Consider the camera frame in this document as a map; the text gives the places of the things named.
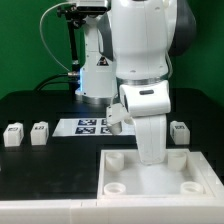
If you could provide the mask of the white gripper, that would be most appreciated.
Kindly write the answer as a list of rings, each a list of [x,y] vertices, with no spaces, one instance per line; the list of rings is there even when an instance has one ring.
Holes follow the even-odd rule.
[[[171,111],[169,85],[121,85],[120,100],[132,118],[140,161],[161,163],[166,155],[166,115]]]

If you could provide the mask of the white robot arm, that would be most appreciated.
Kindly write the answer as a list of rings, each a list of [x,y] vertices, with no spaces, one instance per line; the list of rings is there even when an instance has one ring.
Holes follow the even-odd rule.
[[[171,110],[169,57],[189,48],[196,32],[187,0],[78,0],[86,62],[78,99],[106,103],[111,133],[134,126],[141,162],[164,160]]]

